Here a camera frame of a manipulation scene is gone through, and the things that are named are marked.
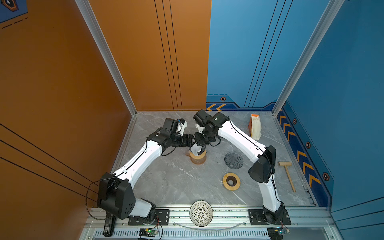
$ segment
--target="wooden ring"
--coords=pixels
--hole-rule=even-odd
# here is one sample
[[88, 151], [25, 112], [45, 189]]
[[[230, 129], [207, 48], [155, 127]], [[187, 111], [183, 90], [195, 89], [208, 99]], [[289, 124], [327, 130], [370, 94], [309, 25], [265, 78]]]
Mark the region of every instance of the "wooden ring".
[[240, 187], [240, 178], [236, 174], [229, 172], [223, 177], [223, 185], [226, 189], [235, 191]]

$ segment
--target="black mounting plate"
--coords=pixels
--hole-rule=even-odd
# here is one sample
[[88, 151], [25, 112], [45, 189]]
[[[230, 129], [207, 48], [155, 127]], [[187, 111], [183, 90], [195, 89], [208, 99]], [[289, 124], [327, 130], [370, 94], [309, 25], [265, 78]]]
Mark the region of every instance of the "black mounting plate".
[[[168, 225], [169, 221], [169, 209], [156, 209], [155, 213], [155, 219], [156, 216], [159, 217], [159, 223], [163, 226]], [[155, 226], [157, 224], [157, 219], [154, 220], [151, 224], [148, 226]], [[130, 226], [145, 226], [142, 221], [139, 220], [139, 217], [129, 217], [128, 225]]]
[[[270, 225], [263, 220], [262, 209], [248, 209], [249, 220], [251, 225]], [[288, 211], [284, 209], [283, 224], [291, 225], [291, 219], [289, 218]]]

